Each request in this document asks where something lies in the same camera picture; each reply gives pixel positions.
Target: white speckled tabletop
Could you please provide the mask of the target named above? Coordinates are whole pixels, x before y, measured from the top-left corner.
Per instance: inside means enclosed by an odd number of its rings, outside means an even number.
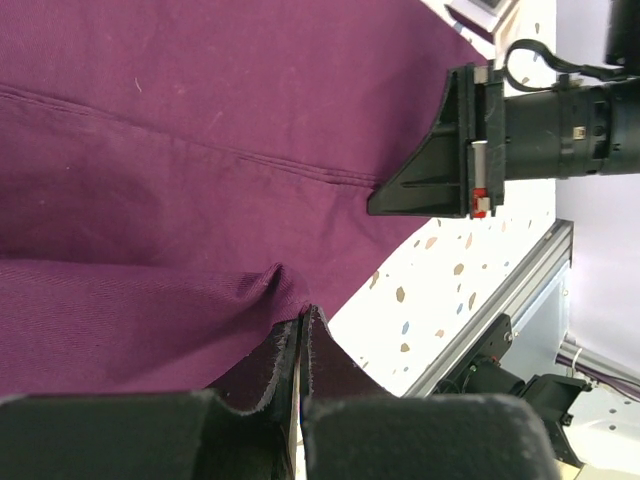
[[[508,38],[495,47],[455,22],[448,0],[423,1],[498,64],[516,38],[555,48],[556,0],[521,0]],[[555,82],[530,52],[514,52],[510,68],[531,86]],[[505,93],[516,94],[508,86]],[[334,339],[380,385],[403,395],[554,221],[554,180],[507,182],[495,218],[429,221],[333,317]],[[298,450],[296,478],[304,479],[301,441]]]

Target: red component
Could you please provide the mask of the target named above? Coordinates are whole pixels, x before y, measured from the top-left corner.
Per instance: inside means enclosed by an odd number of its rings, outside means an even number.
[[[472,218],[486,218],[487,212],[478,211],[478,200],[489,196],[489,191],[486,188],[474,188],[473,189],[473,212]]]

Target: metal frame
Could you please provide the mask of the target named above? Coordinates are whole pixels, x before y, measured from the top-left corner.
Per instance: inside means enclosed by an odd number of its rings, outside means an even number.
[[[591,370],[595,370],[599,373],[604,373],[610,377],[620,378],[623,381],[640,384],[640,373],[627,368],[624,365],[614,362],[611,359],[603,357],[591,350],[581,348],[573,345],[566,340],[562,342],[560,346],[560,355],[569,358],[571,360],[576,359],[577,363],[587,367]]]
[[[572,246],[573,223],[557,220],[404,396],[430,395],[499,314],[518,319],[571,260]]]

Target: cable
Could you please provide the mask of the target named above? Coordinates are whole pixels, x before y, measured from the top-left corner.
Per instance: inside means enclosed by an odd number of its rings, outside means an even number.
[[[537,53],[550,68],[558,73],[579,74],[583,77],[595,78],[601,82],[619,81],[628,78],[628,76],[624,74],[622,68],[602,68],[591,65],[577,65],[570,63],[555,56],[544,43],[538,40],[521,39],[513,42],[507,50],[504,59],[504,76],[513,88],[522,92],[542,92],[549,90],[550,87],[527,87],[511,75],[511,72],[509,71],[509,59],[511,58],[511,54],[516,50],[529,50],[533,53]]]
[[[605,373],[601,373],[596,370],[590,369],[589,367],[578,365],[577,362],[576,363],[572,362],[569,358],[565,357],[564,355],[558,355],[556,361],[561,365],[565,365],[567,367],[572,368],[572,370],[573,370],[573,365],[575,365],[575,371],[582,373],[590,380],[599,384],[607,385],[608,387],[612,388],[613,390],[615,390],[625,398],[632,400],[636,403],[640,403],[640,384],[639,383],[636,383],[621,377],[607,375]]]
[[[451,384],[451,385],[453,385],[453,386],[455,387],[455,389],[456,389],[456,392],[457,392],[457,393],[462,393],[462,392],[460,392],[460,387],[458,387],[458,385],[456,385],[456,382],[454,382],[454,381],[452,381],[452,380],[449,380],[449,379],[447,379],[447,378],[445,378],[445,379],[441,380],[441,381],[438,383],[438,387],[436,388],[436,390],[437,390],[437,391],[436,391],[436,393],[445,393],[445,392],[443,392],[443,391],[442,391],[442,389],[440,388],[442,383],[448,383],[448,384]]]

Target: cylindrical motor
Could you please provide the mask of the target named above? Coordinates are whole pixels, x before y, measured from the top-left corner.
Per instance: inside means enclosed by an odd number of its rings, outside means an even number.
[[[512,97],[505,116],[507,180],[640,173],[640,79]]]

